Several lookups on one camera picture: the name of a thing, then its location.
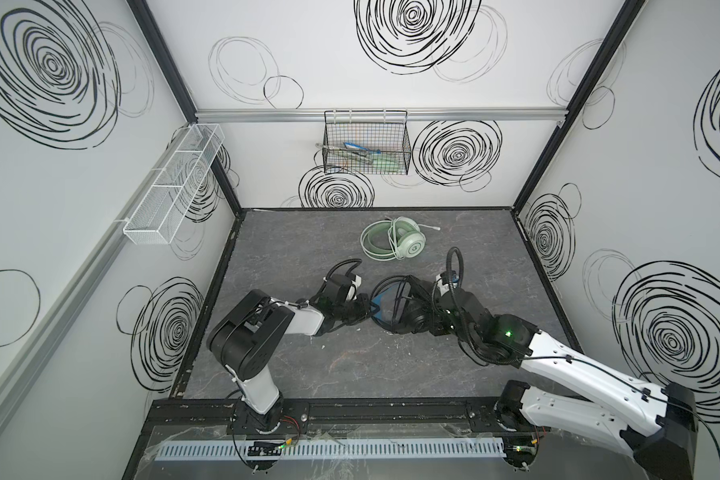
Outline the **black and blue headphones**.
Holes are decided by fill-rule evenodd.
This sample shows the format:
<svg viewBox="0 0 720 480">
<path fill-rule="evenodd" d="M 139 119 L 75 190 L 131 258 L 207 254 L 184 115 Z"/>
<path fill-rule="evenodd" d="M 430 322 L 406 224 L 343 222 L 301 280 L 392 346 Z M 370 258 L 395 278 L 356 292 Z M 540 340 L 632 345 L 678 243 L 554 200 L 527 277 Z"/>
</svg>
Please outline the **black and blue headphones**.
<svg viewBox="0 0 720 480">
<path fill-rule="evenodd" d="M 430 333 L 431 295 L 435 287 L 435 282 L 413 275 L 387 277 L 370 294 L 374 303 L 370 319 L 391 334 Z"/>
</svg>

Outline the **mint green headphones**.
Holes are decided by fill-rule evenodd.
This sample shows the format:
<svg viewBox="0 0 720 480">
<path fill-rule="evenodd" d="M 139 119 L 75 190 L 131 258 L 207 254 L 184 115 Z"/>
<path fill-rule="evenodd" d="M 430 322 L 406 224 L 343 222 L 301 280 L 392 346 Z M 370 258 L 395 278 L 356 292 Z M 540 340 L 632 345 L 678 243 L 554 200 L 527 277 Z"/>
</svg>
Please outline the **mint green headphones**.
<svg viewBox="0 0 720 480">
<path fill-rule="evenodd" d="M 440 226 L 417 223 L 409 217 L 386 218 L 369 224 L 361 232 L 363 253 L 379 262 L 412 259 L 420 255 L 427 238 L 422 229 L 440 231 Z"/>
</svg>

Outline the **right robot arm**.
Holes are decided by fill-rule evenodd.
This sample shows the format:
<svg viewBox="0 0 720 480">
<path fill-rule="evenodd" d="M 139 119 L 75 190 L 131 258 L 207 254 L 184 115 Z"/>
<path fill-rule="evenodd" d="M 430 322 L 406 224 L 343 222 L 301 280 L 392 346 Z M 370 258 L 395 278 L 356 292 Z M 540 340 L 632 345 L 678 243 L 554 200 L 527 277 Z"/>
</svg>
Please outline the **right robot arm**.
<svg viewBox="0 0 720 480">
<path fill-rule="evenodd" d="M 551 427 L 631 457 L 658 479 L 691 479 L 705 426 L 694 394 L 628 375 L 591 359 L 516 315 L 494 315 L 464 290 L 462 252 L 448 250 L 432 293 L 437 327 L 481 366 L 511 366 L 575 392 L 554 395 L 526 382 L 505 386 L 495 405 L 503 428 Z"/>
</svg>

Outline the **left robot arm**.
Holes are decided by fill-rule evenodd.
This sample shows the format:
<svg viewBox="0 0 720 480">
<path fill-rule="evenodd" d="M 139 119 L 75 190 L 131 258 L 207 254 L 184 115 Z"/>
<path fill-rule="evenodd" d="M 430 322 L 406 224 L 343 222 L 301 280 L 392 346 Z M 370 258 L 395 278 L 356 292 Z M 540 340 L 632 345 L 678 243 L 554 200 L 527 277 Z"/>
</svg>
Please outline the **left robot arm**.
<svg viewBox="0 0 720 480">
<path fill-rule="evenodd" d="M 244 418 L 259 433 L 279 427 L 283 396 L 269 361 L 287 335 L 320 337 L 354 326 L 373 315 L 370 297 L 359 291 L 359 258 L 332 266 L 310 298 L 277 299 L 260 289 L 249 291 L 211 330 L 207 349 L 229 373 L 241 393 Z"/>
</svg>

